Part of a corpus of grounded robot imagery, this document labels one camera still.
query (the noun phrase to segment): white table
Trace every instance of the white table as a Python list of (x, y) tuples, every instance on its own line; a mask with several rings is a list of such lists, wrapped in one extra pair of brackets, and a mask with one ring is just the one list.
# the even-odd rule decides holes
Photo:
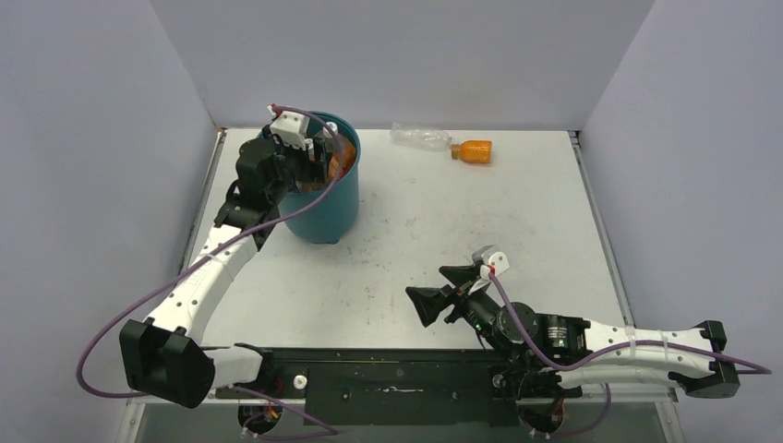
[[(239, 146), (258, 132), (228, 130), (197, 249), (235, 179)], [(337, 245), (312, 245), (278, 225), (220, 302), (204, 344), (477, 348), (464, 324), (422, 328), (404, 289), (440, 287), (438, 267), (469, 264), (483, 245), (508, 255), (512, 268), (500, 279), (512, 300), (623, 324), (568, 133), (452, 131), (492, 140), (489, 166), (393, 145), (385, 130), (358, 134), (354, 227)]]

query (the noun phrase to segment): blue bin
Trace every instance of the blue bin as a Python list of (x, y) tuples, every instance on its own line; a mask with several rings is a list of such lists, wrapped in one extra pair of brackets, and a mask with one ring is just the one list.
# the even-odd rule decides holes
[[(292, 233), (311, 243), (335, 244), (351, 229), (356, 222), (359, 213), (359, 161), (362, 158), (362, 147), (359, 143), (359, 135), (342, 118), (321, 112), (313, 112), (327, 122), (337, 124), (340, 134), (346, 136), (356, 147), (356, 160), (354, 166), (340, 179), (328, 196), (315, 208), (304, 214), (286, 221), (285, 225)], [(314, 137), (321, 130), (321, 126), (310, 120), (307, 128), (307, 136)], [(301, 209), (316, 199), (323, 191), (315, 192), (289, 192), (280, 202), (280, 214), (288, 215)]]

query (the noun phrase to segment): gray wall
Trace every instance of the gray wall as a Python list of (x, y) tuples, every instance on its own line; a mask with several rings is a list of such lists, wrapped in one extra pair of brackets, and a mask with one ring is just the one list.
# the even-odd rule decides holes
[(777, 371), (685, 398), (689, 441), (783, 440), (783, 3), (658, 0), (587, 123), (587, 169), (641, 327), (725, 322)]
[(392, 121), (581, 128), (653, 0), (152, 0), (219, 125), (272, 101)]
[[(78, 355), (175, 273), (214, 129), (146, 1), (4, 2), (0, 60), (0, 441), (114, 441)], [(126, 389), (116, 333), (88, 366)]]

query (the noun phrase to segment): table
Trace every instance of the table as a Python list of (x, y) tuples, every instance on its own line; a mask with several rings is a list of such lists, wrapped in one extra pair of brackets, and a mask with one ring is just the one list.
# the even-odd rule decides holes
[[(227, 130), (208, 179), (191, 260), (235, 179), (238, 148), (258, 132)], [(585, 192), (580, 154), (569, 133), (450, 131), (458, 140), (492, 140), (493, 163), (475, 165), (453, 161), (449, 152), (393, 145), (386, 130), (357, 132), (362, 156), (355, 226), (336, 245), (312, 245), (283, 224), (276, 227), (218, 305), (202, 345), (479, 348), (473, 330), (461, 322), (438, 321), (422, 328), (404, 288), (440, 287), (446, 281), (438, 267), (468, 264), (471, 253), (484, 245), (498, 245), (507, 254), (512, 267), (500, 279), (513, 301), (540, 313), (608, 324), (622, 325), (631, 317), (624, 293), (616, 290), (621, 286), (613, 278), (613, 258), (596, 223), (600, 218), (594, 215), (589, 188)], [(488, 293), (500, 300), (494, 288)], [(640, 413), (644, 422), (634, 422), (652, 429), (650, 441), (679, 441), (667, 389), (620, 385), (613, 391), (620, 406), (612, 415)], [(589, 421), (600, 410), (603, 394), (598, 387), (584, 387), (584, 392), (573, 404), (584, 403)], [(126, 423), (135, 420), (147, 427), (138, 427), (139, 440), (123, 441), (158, 441), (155, 436), (161, 435), (166, 441), (173, 435), (187, 439), (179, 430), (171, 434), (160, 428), (180, 415), (197, 422), (222, 417), (215, 418), (222, 423), (221, 433), (238, 431), (230, 418), (238, 402), (209, 399), (196, 411), (179, 411), (157, 399), (133, 400)], [(478, 441), (487, 435), (481, 426), (464, 432)], [(623, 441), (636, 431), (617, 432)]]

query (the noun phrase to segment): purple cable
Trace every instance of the purple cable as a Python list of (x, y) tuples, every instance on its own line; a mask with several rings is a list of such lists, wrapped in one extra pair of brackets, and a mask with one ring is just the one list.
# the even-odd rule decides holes
[[(345, 148), (345, 146), (343, 145), (342, 139), (337, 137), (337, 134), (334, 133), (334, 131), (329, 127), (329, 125), (327, 125), (326, 122), (321, 120), (317, 115), (315, 115), (315, 114), (313, 114), (311, 112), (302, 110), (302, 109), (292, 108), (290, 106), (276, 106), (276, 105), (273, 105), (272, 106), (272, 110), (275, 111), (275, 112), (288, 111), (288, 112), (291, 112), (291, 113), (302, 114), (302, 115), (304, 115), (306, 117), (310, 117), (316, 123), (318, 123), (319, 125), (323, 126), (323, 128), (326, 131), (329, 132), (329, 134), (331, 135), (331, 138), (333, 140), (337, 140), (338, 150), (340, 152), (342, 152), (343, 149)], [(339, 164), (337, 166), (337, 170), (338, 171), (343, 169), (344, 162), (345, 162), (345, 156), (341, 155), (340, 156), (340, 160), (339, 160)], [(122, 321), (123, 318), (127, 317), (128, 315), (130, 315), (131, 312), (139, 309), (142, 305), (144, 305), (145, 303), (149, 302), (150, 300), (152, 300), (156, 296), (158, 296), (158, 295), (160, 295), (162, 293), (165, 293), (165, 292), (169, 291), (170, 289), (174, 288), (179, 282), (181, 282), (182, 280), (186, 279), (190, 274), (195, 272), (196, 269), (201, 268), (202, 266), (204, 266), (204, 264), (206, 264), (208, 261), (210, 261), (210, 259), (211, 259), (210, 256), (216, 256), (216, 255), (220, 254), (221, 252), (224, 251), (224, 249), (230, 247), (231, 245), (233, 245), (234, 243), (238, 242), (239, 240), (247, 237), (248, 235), (252, 235), (253, 233), (257, 233), (258, 231), (263, 231), (263, 230), (265, 230), (265, 229), (267, 229), (267, 228), (269, 228), (271, 226), (274, 226), (277, 223), (285, 222), (286, 220), (291, 220), (294, 217), (302, 215), (303, 213), (313, 209), (316, 205), (318, 205), (321, 201), (323, 201), (323, 199), (326, 198), (326, 196), (329, 195), (329, 193), (331, 192), (331, 189), (334, 187), (334, 185), (337, 183), (338, 180), (339, 180), (339, 175), (335, 174), (334, 177), (332, 178), (332, 180), (329, 182), (329, 185), (326, 186), (326, 189), (324, 189), (323, 192), (319, 196), (316, 197), (316, 199), (311, 201), (305, 207), (300, 208), (299, 210), (295, 210), (294, 212), (292, 212), (292, 213), (290, 213), (290, 214), (288, 214), (286, 216), (278, 217), (277, 219), (266, 221), (266, 222), (264, 222), (264, 223), (262, 223), (262, 224), (260, 224), (258, 226), (254, 226), (254, 227), (252, 227), (252, 228), (250, 228), (250, 229), (248, 229), (246, 231), (238, 233), (237, 235), (232, 237), (229, 241), (227, 241), (227, 242), (223, 243), (222, 245), (220, 245), (220, 246), (216, 247), (215, 249), (213, 249), (208, 256), (203, 257), (201, 260), (197, 261), (196, 263), (193, 263), (192, 265), (190, 265), (190, 267), (188, 267), (187, 269), (183, 270), (182, 273), (180, 273), (178, 276), (176, 276), (172, 281), (169, 281), (168, 283), (166, 283), (165, 285), (161, 286), (160, 288), (152, 291), (151, 293), (148, 293), (147, 295), (144, 295), (136, 303), (134, 303), (133, 305), (127, 307), (125, 310), (120, 312), (117, 315), (117, 317), (114, 317), (111, 320), (109, 320), (109, 322), (106, 323), (106, 326), (101, 328), (101, 330), (99, 330), (98, 333), (95, 334), (95, 337), (93, 337), (92, 340), (90, 340), (90, 342), (87, 343), (87, 347), (84, 348), (84, 352), (82, 352), (81, 356), (78, 358), (78, 364), (76, 366), (76, 381), (77, 381), (78, 385), (81, 386), (81, 388), (86, 390), (88, 393), (90, 393), (90, 394), (92, 394), (92, 395), (94, 395), (96, 397), (103, 397), (105, 399), (130, 399), (130, 398), (135, 398), (135, 397), (143, 397), (143, 396), (147, 395), (147, 394), (145, 394), (143, 392), (107, 392), (105, 390), (96, 389), (96, 388), (90, 386), (90, 384), (87, 383), (87, 380), (84, 379), (84, 364), (87, 362), (87, 357), (90, 356), (90, 353), (92, 352), (92, 350), (95, 349), (95, 346), (98, 344), (98, 341), (100, 341), (103, 338), (103, 336), (105, 336), (106, 333), (109, 332), (109, 330), (111, 328), (113, 328), (114, 326), (117, 325), (117, 323)]]
[[(506, 309), (509, 311), (509, 314), (511, 315), (514, 325), (522, 334), (522, 338), (524, 342), (527, 343), (527, 346), (530, 348), (531, 351), (533, 351), (536, 357), (538, 357), (542, 362), (544, 362), (545, 365), (551, 367), (552, 369), (558, 371), (565, 371), (565, 372), (573, 371), (579, 369), (580, 367), (586, 365), (587, 362), (590, 362), (591, 360), (594, 360), (605, 353), (611, 353), (619, 349), (631, 347), (631, 344), (629, 342), (613, 344), (607, 348), (603, 348), (599, 351), (587, 355), (585, 358), (572, 365), (558, 365), (557, 363), (549, 360), (549, 358), (546, 355), (544, 355), (544, 353), (541, 352), (540, 349), (538, 349), (538, 346), (536, 346), (536, 344), (533, 342), (533, 339), (530, 338), (530, 334), (528, 334), (527, 330), (525, 330), (524, 326), (522, 326), (522, 321), (520, 321), (519, 316), (516, 315), (516, 310), (513, 308), (512, 302), (511, 300), (509, 300), (509, 296), (506, 294), (506, 291), (503, 289), (503, 285), (500, 284), (498, 277), (495, 274), (490, 273), (489, 279), (493, 283), (495, 283), (495, 287), (498, 288), (498, 293), (500, 293), (500, 298), (503, 299), (503, 303), (506, 305)], [(707, 357), (712, 357), (717, 360), (733, 363), (735, 365), (747, 366), (752, 369), (752, 370), (739, 370), (737, 371), (737, 374), (763, 374), (763, 375), (772, 374), (771, 370), (761, 365), (757, 365), (755, 363), (741, 360), (736, 357), (724, 355), (722, 353), (713, 353), (711, 351), (705, 351), (702, 349), (694, 348), (692, 346), (685, 346), (683, 344), (677, 344), (677, 343), (664, 343), (663, 341), (659, 341), (659, 340), (637, 340), (635, 343), (637, 346), (661, 346), (661, 347), (669, 347), (671, 349), (679, 349), (680, 351), (685, 351), (686, 353), (698, 353), (700, 355), (705, 355)]]
[(609, 415), (609, 410), (611, 409), (611, 389), (609, 388), (609, 385), (604, 385), (604, 390), (607, 392), (607, 401), (604, 403), (604, 409), (601, 411), (601, 414), (598, 416), (598, 418), (590, 425), (587, 425), (585, 427), (580, 427), (579, 429), (572, 429), (571, 431), (563, 431), (563, 432), (557, 432), (555, 434), (549, 434), (534, 429), (532, 426), (525, 423), (524, 421), (522, 421), (522, 423), (525, 426), (527, 426), (528, 429), (533, 430), (533, 433), (535, 435), (539, 437), (545, 437), (546, 439), (573, 437), (573, 436), (578, 436), (580, 434), (584, 434), (585, 432), (590, 432), (593, 429), (597, 428), (598, 425), (604, 423), (604, 420), (606, 420), (607, 416)]
[[(288, 411), (291, 411), (292, 413), (295, 413), (296, 415), (299, 415), (300, 417), (302, 417), (302, 418), (304, 418), (306, 420), (309, 420), (309, 421), (315, 423), (316, 425), (319, 425), (320, 427), (326, 429), (325, 431), (313, 432), (313, 433), (310, 433), (310, 434), (302, 434), (302, 435), (299, 435), (299, 436), (276, 437), (276, 436), (264, 436), (264, 435), (259, 434), (258, 438), (261, 439), (261, 440), (293, 441), (293, 440), (301, 440), (301, 439), (304, 439), (304, 438), (336, 436), (338, 434), (337, 429), (335, 429), (334, 427), (321, 422), (318, 418), (310, 415), (309, 413), (306, 413), (304, 411), (298, 411), (297, 409), (295, 409), (290, 404), (286, 404), (286, 403), (284, 403), (282, 401), (279, 401), (279, 400), (277, 400), (277, 399), (275, 399), (273, 397), (270, 397), (269, 395), (262, 394), (262, 393), (260, 393), (258, 391), (252, 390), (252, 389), (242, 388), (241, 386), (233, 386), (230, 389), (233, 389), (233, 390), (235, 390), (237, 392), (242, 392), (242, 393), (245, 393), (245, 394), (253, 395), (253, 396), (258, 397), (260, 399), (263, 399), (263, 400), (266, 400), (266, 401), (271, 401), (272, 403), (275, 403), (275, 404), (279, 404), (281, 407), (283, 407), (283, 409), (287, 409)], [(242, 424), (242, 427), (247, 429), (247, 427), (251, 423), (253, 423), (254, 420), (256, 420), (257, 418), (261, 417), (263, 414), (264, 414), (264, 412), (257, 413), (255, 415), (253, 415), (252, 417), (248, 418)]]

